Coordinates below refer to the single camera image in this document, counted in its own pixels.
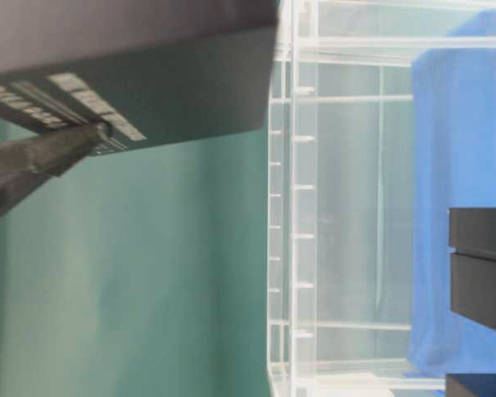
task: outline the blue fabric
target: blue fabric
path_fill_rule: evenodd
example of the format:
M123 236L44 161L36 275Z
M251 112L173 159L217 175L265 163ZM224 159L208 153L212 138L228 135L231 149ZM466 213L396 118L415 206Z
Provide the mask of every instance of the blue fabric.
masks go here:
M496 10L453 36L496 36ZM413 64L416 192L408 359L423 374L496 372L496 332L450 311L448 208L496 207L496 49Z

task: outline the transparent shelving unit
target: transparent shelving unit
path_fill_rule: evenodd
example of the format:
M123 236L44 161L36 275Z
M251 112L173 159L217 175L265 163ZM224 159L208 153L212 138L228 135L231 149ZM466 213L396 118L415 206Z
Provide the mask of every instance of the transparent shelving unit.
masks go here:
M411 377L411 65L492 0L288 0L269 98L273 396L432 397Z

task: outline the teal backdrop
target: teal backdrop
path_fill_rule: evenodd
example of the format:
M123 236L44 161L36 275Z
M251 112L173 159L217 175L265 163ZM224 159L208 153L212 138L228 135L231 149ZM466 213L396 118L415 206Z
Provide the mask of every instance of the teal backdrop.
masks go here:
M266 397L266 159L263 130L87 159L3 218L0 397Z

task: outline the black case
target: black case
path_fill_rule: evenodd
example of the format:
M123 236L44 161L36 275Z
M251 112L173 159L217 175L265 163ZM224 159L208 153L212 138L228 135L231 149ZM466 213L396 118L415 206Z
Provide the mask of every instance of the black case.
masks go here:
M261 127L273 0L0 0L0 117L104 154Z
M496 374L448 375L446 397L496 397Z
M450 210L451 310L496 330L496 208Z

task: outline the black object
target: black object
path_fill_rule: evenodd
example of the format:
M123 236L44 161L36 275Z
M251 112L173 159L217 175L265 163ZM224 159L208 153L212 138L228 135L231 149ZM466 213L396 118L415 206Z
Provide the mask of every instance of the black object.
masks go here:
M496 397L496 374L447 375L446 397Z
M453 208L450 245L464 255L496 260L496 208Z
M93 122L94 155L262 126L274 0L0 0L0 117Z
M450 211L451 310L496 330L496 208Z
M451 255L451 310L496 330L496 261Z
M108 138L106 124L92 124L1 144L0 217Z

